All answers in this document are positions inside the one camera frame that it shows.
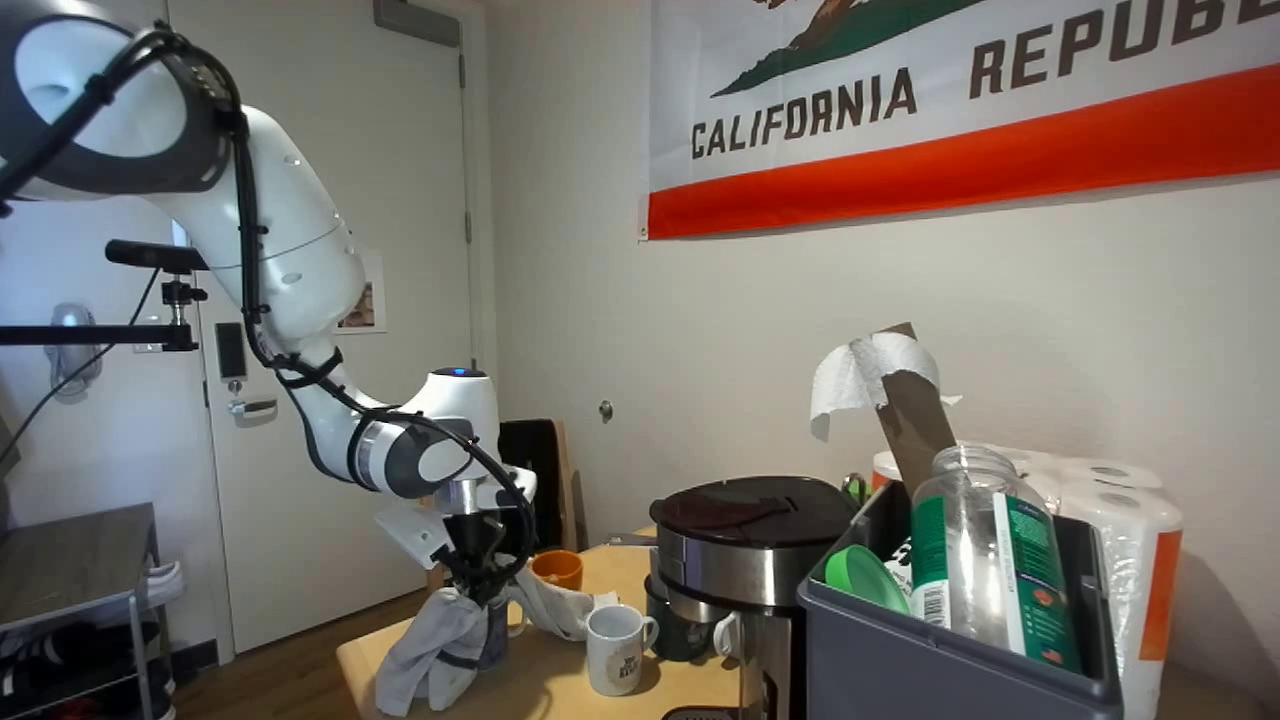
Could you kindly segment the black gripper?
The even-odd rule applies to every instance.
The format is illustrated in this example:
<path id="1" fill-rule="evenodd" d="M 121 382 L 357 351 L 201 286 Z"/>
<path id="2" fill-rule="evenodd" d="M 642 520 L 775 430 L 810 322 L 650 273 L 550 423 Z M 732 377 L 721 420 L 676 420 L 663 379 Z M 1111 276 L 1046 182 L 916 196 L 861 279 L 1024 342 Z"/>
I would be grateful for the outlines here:
<path id="1" fill-rule="evenodd" d="M 535 552 L 535 506 L 527 501 L 500 501 L 476 516 L 448 516 L 445 528 L 448 542 L 438 549 L 438 559 L 476 602 L 489 602 Z"/>

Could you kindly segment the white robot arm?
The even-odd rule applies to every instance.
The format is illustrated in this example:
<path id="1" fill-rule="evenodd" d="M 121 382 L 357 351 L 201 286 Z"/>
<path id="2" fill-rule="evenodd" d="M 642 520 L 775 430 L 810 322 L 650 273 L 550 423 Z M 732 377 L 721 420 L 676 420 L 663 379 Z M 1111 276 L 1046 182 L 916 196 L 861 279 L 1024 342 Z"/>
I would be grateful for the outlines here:
<path id="1" fill-rule="evenodd" d="M 438 366 L 404 404 L 357 389 L 336 342 L 366 293 L 350 225 L 295 140 L 208 47 L 92 0 L 0 0 L 0 165 L 13 204 L 165 207 L 300 412 L 307 461 L 366 493 L 431 494 L 429 559 L 468 602 L 517 588 L 535 474 L 496 450 L 491 377 Z"/>

